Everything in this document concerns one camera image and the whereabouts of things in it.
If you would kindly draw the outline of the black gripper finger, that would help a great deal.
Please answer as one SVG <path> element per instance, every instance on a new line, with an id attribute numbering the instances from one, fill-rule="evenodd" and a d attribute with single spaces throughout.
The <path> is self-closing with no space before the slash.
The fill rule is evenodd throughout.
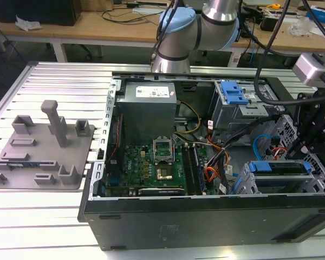
<path id="1" fill-rule="evenodd" d="M 311 108 L 302 121 L 300 139 L 309 153 L 325 151 L 325 112 L 321 108 Z"/>
<path id="2" fill-rule="evenodd" d="M 296 106 L 293 119 L 296 138 L 289 146 L 287 159 L 303 159 L 306 154 L 316 151 L 315 119 L 320 107 L 320 102 L 301 103 Z"/>

